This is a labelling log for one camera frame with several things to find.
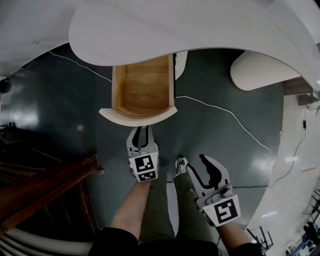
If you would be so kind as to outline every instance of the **leg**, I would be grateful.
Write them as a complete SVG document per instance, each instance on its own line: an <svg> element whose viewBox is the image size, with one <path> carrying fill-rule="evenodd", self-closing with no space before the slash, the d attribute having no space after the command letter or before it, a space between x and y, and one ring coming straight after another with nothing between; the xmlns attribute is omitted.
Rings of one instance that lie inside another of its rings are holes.
<svg viewBox="0 0 320 256"><path fill-rule="evenodd" d="M151 182L141 225L140 244L176 239L167 201L167 174L160 173Z"/></svg>
<svg viewBox="0 0 320 256"><path fill-rule="evenodd" d="M179 210L177 239L214 242L212 228L197 209L196 194L186 172L173 179Z"/></svg>

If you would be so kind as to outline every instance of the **ribbed white panel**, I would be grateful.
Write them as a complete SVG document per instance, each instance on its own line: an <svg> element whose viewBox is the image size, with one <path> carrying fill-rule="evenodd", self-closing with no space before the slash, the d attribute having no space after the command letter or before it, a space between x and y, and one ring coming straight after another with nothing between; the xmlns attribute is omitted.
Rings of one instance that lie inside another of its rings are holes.
<svg viewBox="0 0 320 256"><path fill-rule="evenodd" d="M277 59L249 50L232 63L230 76L234 85L244 91L300 77L291 67Z"/></svg>

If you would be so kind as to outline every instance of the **black sleeve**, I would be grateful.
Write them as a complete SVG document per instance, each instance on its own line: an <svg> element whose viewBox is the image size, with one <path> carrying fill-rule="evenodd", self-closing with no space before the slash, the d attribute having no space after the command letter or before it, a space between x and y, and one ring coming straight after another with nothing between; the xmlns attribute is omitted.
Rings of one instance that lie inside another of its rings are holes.
<svg viewBox="0 0 320 256"><path fill-rule="evenodd" d="M98 232L88 256L132 252L137 248L138 241L133 234L119 228L106 227Z"/></svg>
<svg viewBox="0 0 320 256"><path fill-rule="evenodd" d="M230 253L230 256L239 256L239 255L262 256L263 254L261 252L260 245L256 243L245 243L235 248Z"/></svg>

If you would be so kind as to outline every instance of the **sneaker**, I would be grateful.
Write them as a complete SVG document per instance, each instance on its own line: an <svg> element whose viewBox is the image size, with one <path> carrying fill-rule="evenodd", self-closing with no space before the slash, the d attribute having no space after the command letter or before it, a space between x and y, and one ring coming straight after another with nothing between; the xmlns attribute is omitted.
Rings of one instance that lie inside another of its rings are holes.
<svg viewBox="0 0 320 256"><path fill-rule="evenodd" d="M184 174L187 170L188 160L185 157L178 157L175 161L176 173L174 177Z"/></svg>

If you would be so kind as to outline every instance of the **forearm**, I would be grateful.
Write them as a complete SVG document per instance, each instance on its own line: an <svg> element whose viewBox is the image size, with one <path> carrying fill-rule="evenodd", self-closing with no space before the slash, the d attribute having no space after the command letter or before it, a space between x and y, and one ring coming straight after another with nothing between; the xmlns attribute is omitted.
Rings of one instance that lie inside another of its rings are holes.
<svg viewBox="0 0 320 256"><path fill-rule="evenodd" d="M128 231L139 239L150 183L146 181L134 184L129 195L116 211L111 223L112 228Z"/></svg>
<svg viewBox="0 0 320 256"><path fill-rule="evenodd" d="M248 236L233 222L219 226L216 230L229 253L241 245L251 243Z"/></svg>

